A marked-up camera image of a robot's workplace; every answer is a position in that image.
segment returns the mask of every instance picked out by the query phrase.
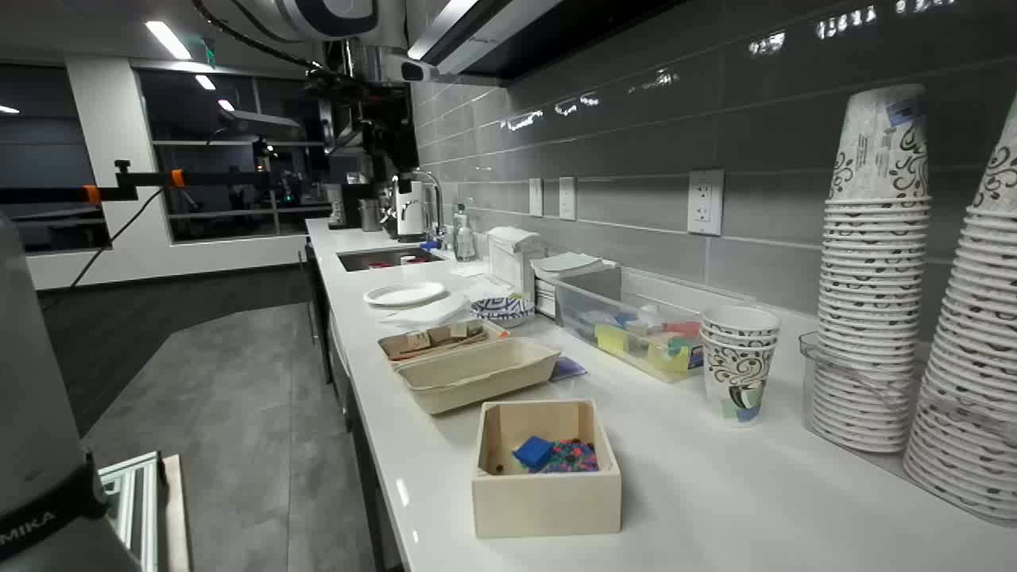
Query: bottle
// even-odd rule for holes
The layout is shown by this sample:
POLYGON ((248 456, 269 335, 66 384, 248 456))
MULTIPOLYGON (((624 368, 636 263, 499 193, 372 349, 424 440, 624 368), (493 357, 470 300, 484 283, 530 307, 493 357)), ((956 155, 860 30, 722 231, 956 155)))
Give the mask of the bottle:
POLYGON ((481 258, 476 231, 473 231, 473 222, 470 222, 470 214, 465 203, 458 203, 450 214, 450 252, 454 252, 454 262, 476 262, 481 258))

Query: plastic container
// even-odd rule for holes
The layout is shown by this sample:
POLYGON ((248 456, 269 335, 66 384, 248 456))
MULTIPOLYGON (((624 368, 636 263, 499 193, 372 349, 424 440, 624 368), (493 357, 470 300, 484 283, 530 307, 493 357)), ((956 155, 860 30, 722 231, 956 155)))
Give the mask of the plastic container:
POLYGON ((624 471, 590 402, 495 402, 481 409, 470 476, 476 538, 615 535, 624 471), (530 434, 596 448, 590 473, 527 473, 511 452, 530 434))
POLYGON ((560 349, 517 336, 499 336, 437 357, 402 364, 397 373, 405 379, 417 404, 437 415, 499 393, 547 384, 560 349))
POLYGON ((699 314, 657 300, 606 300, 556 283, 560 322, 590 347, 654 374, 681 382, 703 365, 699 314))

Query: ceiling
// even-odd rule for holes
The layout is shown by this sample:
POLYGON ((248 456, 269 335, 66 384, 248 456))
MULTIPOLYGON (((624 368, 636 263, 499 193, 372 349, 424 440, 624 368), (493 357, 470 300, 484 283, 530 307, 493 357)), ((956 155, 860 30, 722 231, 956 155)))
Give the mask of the ceiling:
MULTIPOLYGON (((264 39, 230 0, 206 0, 206 8, 235 30, 288 55, 314 56, 314 46, 276 46, 264 39)), ((168 63, 164 47, 147 33, 147 20, 164 20, 184 40, 199 35, 218 66, 303 75, 297 66, 251 52, 189 8, 189 0, 18 0, 0 15, 0 56, 7 63, 60 63, 69 55, 129 56, 136 63, 168 63)))

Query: small box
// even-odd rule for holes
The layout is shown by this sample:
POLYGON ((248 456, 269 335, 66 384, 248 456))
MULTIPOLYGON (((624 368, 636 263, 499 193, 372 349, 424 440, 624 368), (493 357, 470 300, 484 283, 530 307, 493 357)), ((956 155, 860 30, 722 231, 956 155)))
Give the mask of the small box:
POLYGON ((437 415, 490 396, 547 384, 560 359, 556 347, 517 336, 495 336, 473 347, 448 349, 401 364, 417 404, 437 415))
POLYGON ((590 402, 490 402, 481 409, 473 468, 476 538, 615 535, 624 473, 590 402), (527 473, 511 456, 530 434, 596 448, 590 473, 527 473))

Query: ceiling light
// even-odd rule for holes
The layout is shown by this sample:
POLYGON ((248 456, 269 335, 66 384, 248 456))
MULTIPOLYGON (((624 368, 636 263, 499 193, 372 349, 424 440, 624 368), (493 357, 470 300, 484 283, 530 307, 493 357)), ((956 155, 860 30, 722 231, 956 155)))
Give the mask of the ceiling light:
POLYGON ((216 83, 208 75, 193 75, 193 83, 206 92, 216 92, 216 83))
POLYGON ((189 62, 188 46, 161 21, 150 20, 147 30, 156 35, 156 40, 179 62, 189 62))

